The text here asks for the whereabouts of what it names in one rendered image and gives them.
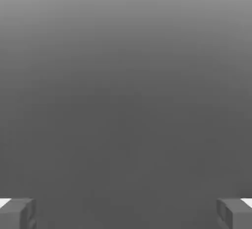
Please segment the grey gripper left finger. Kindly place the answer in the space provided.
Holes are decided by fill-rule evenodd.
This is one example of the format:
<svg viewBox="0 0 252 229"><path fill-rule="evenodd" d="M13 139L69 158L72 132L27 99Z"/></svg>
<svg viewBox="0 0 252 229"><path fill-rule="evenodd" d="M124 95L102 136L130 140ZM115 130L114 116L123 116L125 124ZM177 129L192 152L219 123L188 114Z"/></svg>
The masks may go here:
<svg viewBox="0 0 252 229"><path fill-rule="evenodd" d="M37 229L36 200L0 198L0 229Z"/></svg>

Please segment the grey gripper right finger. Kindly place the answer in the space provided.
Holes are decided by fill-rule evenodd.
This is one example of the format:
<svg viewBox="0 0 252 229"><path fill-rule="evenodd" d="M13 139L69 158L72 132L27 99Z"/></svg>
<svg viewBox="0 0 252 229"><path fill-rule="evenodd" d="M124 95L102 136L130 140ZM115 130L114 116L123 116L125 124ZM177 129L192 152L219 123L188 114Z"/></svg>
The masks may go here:
<svg viewBox="0 0 252 229"><path fill-rule="evenodd" d="M220 229L252 229L252 198L217 199Z"/></svg>

